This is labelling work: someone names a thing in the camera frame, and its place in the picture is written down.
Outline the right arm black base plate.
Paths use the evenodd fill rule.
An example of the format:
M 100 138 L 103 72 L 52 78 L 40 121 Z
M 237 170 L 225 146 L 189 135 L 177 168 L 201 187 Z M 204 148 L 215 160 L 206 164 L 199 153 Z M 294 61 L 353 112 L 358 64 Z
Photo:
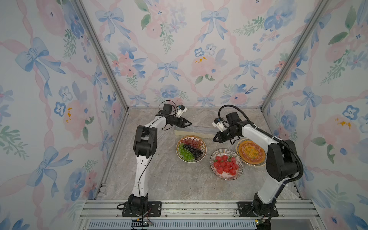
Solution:
M 271 207 L 270 204 L 257 203 L 252 201 L 239 201 L 237 202 L 237 208 L 240 217 L 278 217 L 279 213 L 274 205 Z

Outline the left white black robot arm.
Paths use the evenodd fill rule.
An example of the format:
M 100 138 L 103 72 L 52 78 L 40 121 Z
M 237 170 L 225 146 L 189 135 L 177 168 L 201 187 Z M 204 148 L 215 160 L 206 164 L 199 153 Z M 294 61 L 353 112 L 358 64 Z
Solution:
M 149 202 L 148 176 L 150 162 L 156 153 L 158 146 L 158 133 L 164 130 L 166 125 L 185 128 L 192 125 L 182 114 L 187 107 L 165 103 L 153 120 L 146 125 L 139 125 L 136 129 L 133 151 L 136 155 L 136 177 L 132 193 L 124 203 L 123 217 L 145 217 L 158 203 Z

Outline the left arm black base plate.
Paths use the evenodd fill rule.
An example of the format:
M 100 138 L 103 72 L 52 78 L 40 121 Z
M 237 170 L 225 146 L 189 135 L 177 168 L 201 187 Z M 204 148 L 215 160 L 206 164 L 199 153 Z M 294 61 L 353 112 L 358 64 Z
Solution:
M 122 209 L 122 217 L 160 217 L 162 202 L 148 201 L 141 204 L 125 202 Z

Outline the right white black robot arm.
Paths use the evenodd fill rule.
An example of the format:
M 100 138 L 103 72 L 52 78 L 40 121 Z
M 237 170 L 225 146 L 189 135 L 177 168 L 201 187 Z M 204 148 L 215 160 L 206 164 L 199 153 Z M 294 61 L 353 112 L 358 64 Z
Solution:
M 213 138 L 214 142 L 235 143 L 236 138 L 245 137 L 253 141 L 265 151 L 265 165 L 268 176 L 262 188 L 255 193 L 252 204 L 239 207 L 242 217 L 255 215 L 257 217 L 272 218 L 276 211 L 276 201 L 284 187 L 302 178 L 304 169 L 299 158 L 295 143 L 282 140 L 257 127 L 249 117 L 238 107 L 230 105 L 236 112 L 227 114 L 226 119 L 221 116 L 212 123 L 219 131 Z

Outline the cream plastic wrap dispenser box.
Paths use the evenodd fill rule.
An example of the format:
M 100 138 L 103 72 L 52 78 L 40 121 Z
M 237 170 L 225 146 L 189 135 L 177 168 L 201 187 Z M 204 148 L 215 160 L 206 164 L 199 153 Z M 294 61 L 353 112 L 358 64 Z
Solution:
M 196 136 L 204 139 L 213 139 L 219 130 L 215 127 L 188 126 L 185 128 L 174 128 L 177 136 Z

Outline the plate of grapes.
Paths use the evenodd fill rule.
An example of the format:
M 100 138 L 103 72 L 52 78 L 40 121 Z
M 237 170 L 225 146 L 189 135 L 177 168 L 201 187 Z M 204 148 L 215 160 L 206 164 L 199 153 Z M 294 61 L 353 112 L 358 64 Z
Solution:
M 207 146 L 199 137 L 186 136 L 178 141 L 176 145 L 176 154 L 186 163 L 197 163 L 205 158 Z

